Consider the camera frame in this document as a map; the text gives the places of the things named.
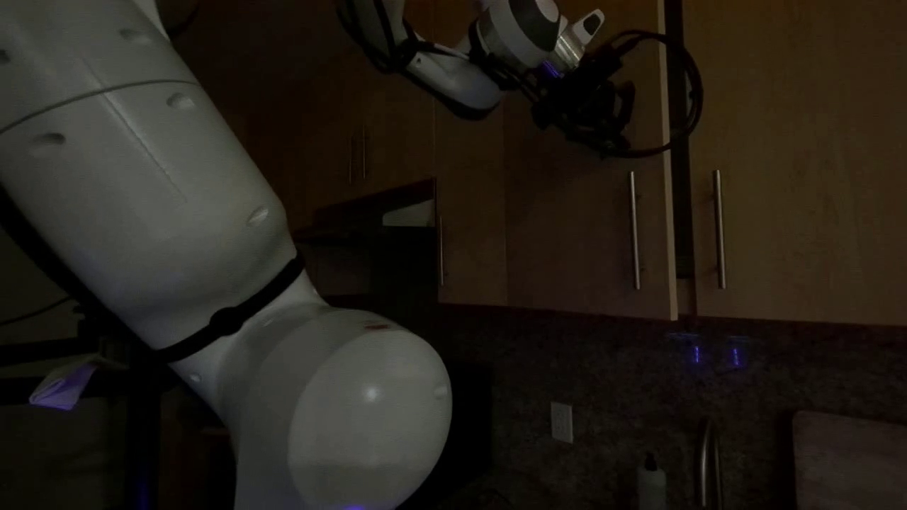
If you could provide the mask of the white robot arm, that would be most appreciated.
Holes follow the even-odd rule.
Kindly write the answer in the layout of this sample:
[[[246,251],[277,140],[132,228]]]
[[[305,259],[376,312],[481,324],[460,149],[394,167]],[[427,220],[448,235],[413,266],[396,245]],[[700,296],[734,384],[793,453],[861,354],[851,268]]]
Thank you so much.
[[[399,510],[443,459],[448,367],[321,296],[156,0],[0,0],[0,52],[6,203],[223,422],[236,510]]]

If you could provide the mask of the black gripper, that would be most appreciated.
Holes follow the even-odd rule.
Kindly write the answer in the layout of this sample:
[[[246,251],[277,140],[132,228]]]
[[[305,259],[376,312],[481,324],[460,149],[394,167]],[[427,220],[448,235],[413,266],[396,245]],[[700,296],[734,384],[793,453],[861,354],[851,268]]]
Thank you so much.
[[[615,82],[618,55],[584,55],[563,79],[550,79],[529,113],[539,126],[557,126],[594,153],[627,153],[634,84]]]

